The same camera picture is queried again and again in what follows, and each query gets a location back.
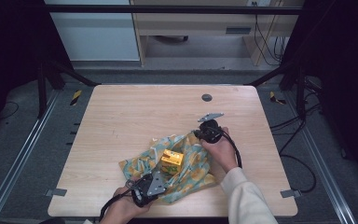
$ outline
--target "gray tape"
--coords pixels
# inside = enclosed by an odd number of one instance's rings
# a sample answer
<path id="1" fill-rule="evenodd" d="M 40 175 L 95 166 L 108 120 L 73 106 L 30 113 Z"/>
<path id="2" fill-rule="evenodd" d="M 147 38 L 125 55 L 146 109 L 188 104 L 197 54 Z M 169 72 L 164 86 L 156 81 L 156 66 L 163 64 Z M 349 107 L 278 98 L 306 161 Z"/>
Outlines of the gray tape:
<path id="1" fill-rule="evenodd" d="M 57 196 L 65 196 L 66 189 L 47 189 L 45 192 L 45 196 L 52 197 L 53 195 Z"/>
<path id="2" fill-rule="evenodd" d="M 288 198 L 288 197 L 301 197 L 302 193 L 299 190 L 292 190 L 292 189 L 287 189 L 287 190 L 281 190 L 281 195 L 283 198 Z"/>

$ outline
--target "white sleeve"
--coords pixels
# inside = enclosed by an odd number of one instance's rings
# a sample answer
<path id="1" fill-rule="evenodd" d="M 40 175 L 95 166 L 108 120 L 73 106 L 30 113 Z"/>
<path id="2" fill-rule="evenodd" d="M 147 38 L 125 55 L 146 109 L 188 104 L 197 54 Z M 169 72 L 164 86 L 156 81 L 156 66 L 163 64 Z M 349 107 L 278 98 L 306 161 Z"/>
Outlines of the white sleeve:
<path id="1" fill-rule="evenodd" d="M 230 170 L 221 186 L 228 197 L 228 221 L 237 223 L 278 223 L 266 204 L 260 189 L 248 181 L 243 170 Z"/>

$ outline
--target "person's right hand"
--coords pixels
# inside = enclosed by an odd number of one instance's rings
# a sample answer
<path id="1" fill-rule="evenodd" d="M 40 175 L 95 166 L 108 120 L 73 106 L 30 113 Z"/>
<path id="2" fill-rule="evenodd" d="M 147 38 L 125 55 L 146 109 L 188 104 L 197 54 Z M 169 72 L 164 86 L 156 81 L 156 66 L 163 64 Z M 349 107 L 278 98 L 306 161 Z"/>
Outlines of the person's right hand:
<path id="1" fill-rule="evenodd" d="M 223 131 L 228 134 L 227 127 L 223 127 Z M 200 140 L 200 143 L 202 147 L 211 153 L 212 157 L 222 166 L 226 173 L 232 168 L 238 167 L 234 147 L 225 136 L 222 136 L 220 140 L 214 144 L 207 143 L 203 139 Z"/>

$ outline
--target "wall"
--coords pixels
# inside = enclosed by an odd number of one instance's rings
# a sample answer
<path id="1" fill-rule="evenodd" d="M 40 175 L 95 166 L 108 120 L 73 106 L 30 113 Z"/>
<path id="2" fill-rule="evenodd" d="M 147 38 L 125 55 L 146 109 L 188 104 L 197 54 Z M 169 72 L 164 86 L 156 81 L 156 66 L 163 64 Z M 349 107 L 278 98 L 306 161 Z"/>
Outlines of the wall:
<path id="1" fill-rule="evenodd" d="M 45 0 L 46 4 L 128 5 L 128 0 Z M 71 61 L 139 61 L 131 14 L 50 13 Z"/>

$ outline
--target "wooden desk panel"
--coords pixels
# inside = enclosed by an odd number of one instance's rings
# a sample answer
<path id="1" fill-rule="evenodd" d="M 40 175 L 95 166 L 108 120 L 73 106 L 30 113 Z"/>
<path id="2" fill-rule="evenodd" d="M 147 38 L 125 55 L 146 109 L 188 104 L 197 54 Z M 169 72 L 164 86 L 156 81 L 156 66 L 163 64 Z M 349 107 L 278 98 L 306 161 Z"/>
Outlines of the wooden desk panel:
<path id="1" fill-rule="evenodd" d="M 204 93 L 212 95 L 204 102 Z M 152 138 L 186 134 L 198 129 L 207 113 L 223 112 L 216 119 L 227 126 L 241 153 L 243 169 L 261 188 L 275 216 L 297 212 L 269 125 L 250 86 L 102 85 L 89 105 L 63 168 L 48 213 L 53 217 L 98 217 L 116 188 L 126 181 L 118 162 L 147 150 Z M 213 163 L 211 173 L 220 182 L 223 170 Z M 220 186 L 204 189 L 171 204 L 155 202 L 144 217 L 226 217 L 227 197 Z"/>

